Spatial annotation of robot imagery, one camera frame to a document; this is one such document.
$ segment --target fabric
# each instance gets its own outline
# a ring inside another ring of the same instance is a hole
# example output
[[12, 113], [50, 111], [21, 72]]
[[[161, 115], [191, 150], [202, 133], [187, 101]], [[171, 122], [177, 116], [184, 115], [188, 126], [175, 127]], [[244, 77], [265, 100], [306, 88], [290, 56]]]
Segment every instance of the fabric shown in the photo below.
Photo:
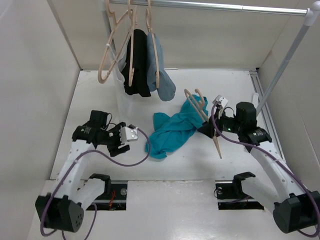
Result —
[[154, 35], [155, 46], [158, 55], [159, 64], [159, 88], [157, 89], [157, 65], [156, 65], [156, 54], [154, 49], [154, 42], [152, 41], [152, 34], [149, 32], [146, 37], [146, 49], [147, 49], [147, 84], [151, 92], [157, 89], [159, 98], [162, 101], [170, 101], [175, 97], [176, 86], [171, 80], [169, 75], [165, 71], [164, 65], [164, 51], [160, 44], [159, 39]]
[[[196, 101], [200, 97], [193, 95]], [[205, 106], [203, 111], [208, 115], [206, 107], [207, 98], [204, 98]], [[184, 102], [179, 113], [169, 117], [167, 114], [158, 112], [153, 115], [154, 133], [149, 137], [151, 142], [150, 156], [155, 159], [164, 159], [167, 153], [179, 149], [185, 142], [202, 126], [203, 120], [197, 114], [188, 100]]]
[[147, 35], [141, 29], [133, 31], [133, 62], [134, 68], [132, 85], [129, 86], [131, 38], [127, 45], [126, 65], [121, 71], [124, 76], [124, 90], [128, 95], [140, 94], [142, 97], [151, 97], [147, 84]]

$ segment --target teal cloth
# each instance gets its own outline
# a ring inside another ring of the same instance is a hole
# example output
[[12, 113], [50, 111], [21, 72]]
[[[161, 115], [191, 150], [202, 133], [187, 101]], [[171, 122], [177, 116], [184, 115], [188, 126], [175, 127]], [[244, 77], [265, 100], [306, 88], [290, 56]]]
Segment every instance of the teal cloth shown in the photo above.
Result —
[[[193, 95], [196, 101], [200, 97]], [[204, 98], [205, 106], [203, 111], [208, 115], [206, 107], [207, 98]], [[173, 153], [182, 147], [183, 144], [202, 126], [203, 120], [197, 114], [188, 100], [184, 102], [180, 112], [169, 117], [163, 112], [157, 112], [153, 115], [154, 133], [149, 137], [151, 142], [150, 156], [155, 159], [164, 159], [167, 153]], [[145, 145], [145, 151], [149, 151], [149, 144]]]

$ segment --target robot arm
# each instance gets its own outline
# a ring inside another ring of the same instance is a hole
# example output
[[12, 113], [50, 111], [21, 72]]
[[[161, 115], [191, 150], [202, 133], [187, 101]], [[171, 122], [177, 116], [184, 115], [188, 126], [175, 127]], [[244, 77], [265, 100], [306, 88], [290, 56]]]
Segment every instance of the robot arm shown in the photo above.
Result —
[[138, 139], [137, 129], [127, 127], [124, 122], [107, 130], [107, 117], [106, 112], [92, 111], [90, 120], [78, 126], [73, 133], [69, 155], [52, 191], [46, 196], [38, 196], [35, 202], [36, 211], [41, 219], [52, 193], [60, 185], [46, 212], [45, 228], [77, 232], [82, 225], [84, 211], [98, 196], [110, 193], [110, 177], [103, 174], [93, 174], [85, 185], [78, 189], [81, 176], [90, 159], [90, 155], [84, 154], [85, 152], [94, 151], [98, 145], [106, 145], [111, 157], [114, 157], [130, 149], [129, 145], [124, 145], [125, 143]]
[[[216, 102], [221, 102], [218, 99], [222, 99], [222, 97], [218, 96], [216, 98]], [[212, 138], [212, 134], [216, 134], [212, 122], [212, 118], [214, 118], [216, 127], [220, 132], [237, 134], [239, 141], [246, 144], [246, 149], [260, 163], [275, 188], [272, 189], [264, 184], [253, 173], [244, 172], [234, 176], [231, 186], [232, 196], [239, 199], [251, 196], [256, 199], [273, 214], [275, 223], [284, 233], [316, 225], [318, 219], [309, 196], [289, 174], [291, 171], [277, 153], [269, 134], [263, 128], [257, 126], [257, 111], [254, 105], [250, 102], [238, 103], [236, 114], [233, 117], [226, 116], [224, 113], [225, 106], [226, 104], [222, 102], [218, 104], [214, 116], [211, 116], [210, 121], [205, 123], [198, 131]], [[252, 145], [259, 146], [260, 149], [271, 154], [276, 160], [261, 150], [253, 148]], [[319, 208], [319, 192], [314, 191], [310, 194]]]

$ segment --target clothes hanger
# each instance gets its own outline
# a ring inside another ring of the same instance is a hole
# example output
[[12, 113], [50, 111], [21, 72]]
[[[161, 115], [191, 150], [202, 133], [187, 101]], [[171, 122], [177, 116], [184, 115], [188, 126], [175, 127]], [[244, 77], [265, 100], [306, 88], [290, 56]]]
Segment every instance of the clothes hanger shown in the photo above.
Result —
[[184, 94], [186, 96], [186, 99], [189, 101], [189, 103], [192, 105], [192, 107], [195, 109], [195, 111], [198, 113], [198, 115], [200, 116], [200, 118], [202, 119], [202, 121], [204, 122], [209, 122], [209, 118], [208, 116], [205, 114], [205, 112], [203, 111], [203, 107], [206, 105], [204, 96], [202, 95], [202, 93], [200, 92], [199, 96], [201, 98], [201, 101], [198, 102], [195, 97], [187, 90], [184, 90]]
[[156, 88], [159, 88], [160, 85], [160, 73], [159, 73], [159, 60], [158, 60], [158, 52], [157, 52], [157, 46], [156, 46], [156, 38], [154, 34], [154, 30], [152, 28], [152, 17], [151, 17], [151, 0], [147, 0], [148, 2], [148, 8], [145, 10], [145, 24], [148, 29], [148, 32], [151, 33], [152, 36], [152, 42], [153, 42], [153, 48], [154, 48], [154, 54], [155, 54], [155, 66], [156, 66]]
[[128, 15], [131, 20], [131, 49], [130, 49], [130, 65], [129, 65], [129, 81], [128, 85], [129, 87], [132, 86], [132, 80], [134, 78], [135, 68], [133, 67], [133, 57], [134, 57], [134, 31], [137, 25], [137, 6], [134, 8], [134, 10], [131, 8], [131, 0], [128, 0], [127, 2], [128, 6]]
[[[205, 114], [203, 107], [206, 105], [205, 102], [205, 98], [202, 95], [201, 91], [197, 88], [194, 90], [199, 96], [200, 96], [200, 101], [197, 101], [194, 96], [192, 96], [192, 94], [185, 89], [184, 90], [184, 94], [186, 96], [186, 99], [189, 101], [189, 103], [192, 105], [192, 107], [195, 109], [195, 111], [198, 113], [198, 115], [200, 116], [200, 118], [204, 121], [204, 122], [209, 122], [209, 117]], [[219, 146], [219, 141], [217, 138], [217, 133], [216, 130], [214, 130], [214, 136], [212, 138], [213, 143], [215, 145], [215, 148], [219, 154], [220, 159], [222, 159], [222, 155], [221, 155], [221, 150], [220, 150], [220, 146]]]
[[106, 46], [105, 46], [104, 53], [103, 53], [103, 57], [102, 57], [102, 60], [101, 60], [101, 63], [100, 63], [99, 69], [98, 69], [98, 81], [99, 81], [99, 83], [101, 83], [101, 84], [104, 84], [104, 83], [107, 81], [107, 79], [108, 79], [108, 77], [110, 76], [112, 70], [114, 69], [116, 63], [118, 62], [119, 57], [120, 57], [120, 54], [121, 54], [121, 52], [123, 51], [123, 48], [124, 48], [126, 42], [127, 42], [128, 39], [129, 39], [130, 31], [131, 31], [131, 29], [129, 29], [129, 30], [127, 31], [126, 37], [125, 37], [125, 39], [124, 39], [124, 41], [123, 41], [123, 43], [122, 43], [122, 45], [121, 45], [120, 51], [119, 51], [118, 54], [115, 56], [115, 59], [112, 61], [111, 65], [110, 65], [110, 68], [109, 68], [109, 70], [107, 71], [106, 76], [103, 77], [103, 76], [102, 76], [102, 71], [103, 71], [103, 69], [104, 69], [105, 62], [106, 62], [106, 58], [107, 58], [108, 52], [109, 52], [109, 50], [110, 50], [110, 49], [109, 49], [109, 48], [110, 48], [110, 44], [111, 44], [112, 40], [114, 39], [115, 33], [116, 33], [116, 31], [118, 30], [119, 26], [120, 26], [122, 23], [124, 23], [124, 19], [126, 18], [126, 16], [129, 15], [129, 12], [126, 11], [126, 12], [119, 18], [119, 20], [117, 21], [115, 11], [112, 11], [112, 10], [110, 9], [109, 0], [106, 0], [106, 1], [105, 1], [105, 8], [106, 8], [106, 12], [107, 12], [107, 15], [109, 16], [109, 18], [112, 18], [112, 20], [113, 20], [113, 26], [114, 26], [114, 27], [113, 27], [113, 29], [112, 29], [112, 31], [111, 31], [111, 33], [110, 33], [109, 39], [108, 39], [107, 44], [106, 44]]

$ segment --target white platform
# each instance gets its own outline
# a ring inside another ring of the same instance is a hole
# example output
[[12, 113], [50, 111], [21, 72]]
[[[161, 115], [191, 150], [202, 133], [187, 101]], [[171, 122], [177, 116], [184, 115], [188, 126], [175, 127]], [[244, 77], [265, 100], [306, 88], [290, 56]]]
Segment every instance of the white platform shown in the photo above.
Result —
[[[42, 194], [50, 191], [46, 181]], [[213, 180], [129, 181], [126, 211], [98, 211], [88, 240], [307, 240], [298, 232], [282, 233], [266, 210], [218, 210]], [[86, 211], [80, 230], [67, 240], [83, 240], [93, 211]], [[305, 232], [315, 232], [309, 227]], [[61, 240], [58, 231], [40, 234], [34, 214], [27, 240]]]
[[[167, 71], [176, 85], [176, 96], [172, 101], [163, 102], [157, 92], [152, 97], [135, 96], [135, 112], [131, 122], [143, 129], [148, 135], [154, 132], [153, 114], [164, 112], [169, 116], [180, 111], [186, 101], [184, 89], [193, 93], [199, 88], [208, 98], [207, 110], [212, 107], [212, 100], [217, 95], [223, 95], [229, 100], [229, 106], [235, 109], [241, 101], [251, 102], [255, 93], [248, 71], [230, 69], [177, 69]], [[99, 84], [97, 71], [81, 71], [71, 102], [62, 138], [57, 151], [51, 173], [51, 179], [56, 179], [68, 156], [72, 134], [76, 127], [89, 120], [91, 110], [100, 110], [113, 114], [113, 122], [119, 121], [115, 86], [112, 79], [105, 84]], [[264, 128], [262, 119], [258, 124]], [[235, 134], [226, 135], [237, 140]], [[137, 142], [130, 144], [131, 150], [116, 157], [122, 163], [135, 163], [144, 156], [146, 140], [142, 135]], [[231, 180], [242, 172], [252, 172], [262, 180], [268, 177], [258, 162], [245, 150], [219, 138], [223, 159], [220, 159], [211, 139], [196, 132], [180, 149], [169, 155], [163, 161], [149, 158], [145, 163], [136, 167], [120, 167], [93, 153], [86, 168], [83, 179], [88, 179], [92, 173], [108, 174], [112, 180]], [[105, 146], [99, 150], [107, 152]]]

